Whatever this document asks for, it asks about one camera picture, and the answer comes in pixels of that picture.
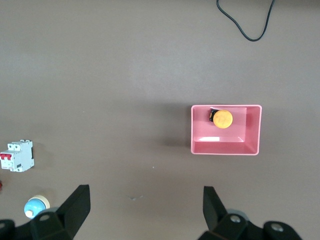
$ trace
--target yellow cap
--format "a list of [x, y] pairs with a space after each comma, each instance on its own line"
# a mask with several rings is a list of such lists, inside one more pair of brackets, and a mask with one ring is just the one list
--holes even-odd
[[220, 129], [226, 129], [232, 124], [233, 117], [227, 110], [219, 110], [213, 116], [213, 123]]

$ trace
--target black cable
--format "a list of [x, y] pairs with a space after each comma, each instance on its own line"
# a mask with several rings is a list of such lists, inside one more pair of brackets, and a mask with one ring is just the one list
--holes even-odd
[[248, 39], [249, 41], [251, 42], [256, 42], [256, 41], [259, 41], [263, 35], [265, 34], [266, 30], [267, 30], [267, 26], [268, 26], [268, 22], [269, 22], [269, 17], [270, 17], [270, 14], [271, 14], [271, 10], [272, 10], [272, 7], [274, 6], [274, 3], [275, 3], [276, 0], [272, 0], [272, 3], [270, 5], [270, 8], [269, 8], [269, 12], [268, 12], [268, 16], [266, 17], [266, 21], [265, 21], [265, 25], [264, 25], [264, 29], [263, 29], [263, 32], [261, 34], [260, 37], [256, 38], [256, 39], [252, 39], [250, 37], [248, 37], [245, 32], [242, 30], [242, 28], [240, 27], [239, 23], [232, 17], [230, 16], [228, 13], [226, 13], [219, 5], [219, 0], [216, 0], [216, 5], [218, 7], [218, 9], [224, 14], [226, 15], [232, 22], [234, 22], [234, 24], [238, 27], [238, 29], [240, 30], [240, 32], [242, 33], [242, 35]]

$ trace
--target silver bolt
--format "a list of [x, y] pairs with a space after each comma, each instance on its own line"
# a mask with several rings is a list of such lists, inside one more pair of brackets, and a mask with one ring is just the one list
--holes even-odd
[[277, 232], [283, 232], [284, 228], [278, 223], [272, 223], [271, 228]]
[[231, 219], [232, 222], [237, 223], [237, 224], [241, 222], [240, 217], [238, 217], [236, 215], [232, 215], [230, 217], [230, 219]]

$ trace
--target circuit breaker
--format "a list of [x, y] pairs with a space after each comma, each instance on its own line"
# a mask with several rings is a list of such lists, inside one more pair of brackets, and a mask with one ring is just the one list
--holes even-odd
[[11, 172], [24, 172], [35, 165], [33, 143], [20, 140], [8, 143], [8, 150], [0, 153], [1, 168]]

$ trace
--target pink tray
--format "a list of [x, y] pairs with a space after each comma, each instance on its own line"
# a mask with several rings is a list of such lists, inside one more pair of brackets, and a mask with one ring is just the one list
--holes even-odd
[[[209, 121], [210, 107], [231, 112], [231, 126], [221, 129]], [[260, 105], [193, 105], [191, 152], [206, 155], [257, 155], [261, 113]]]

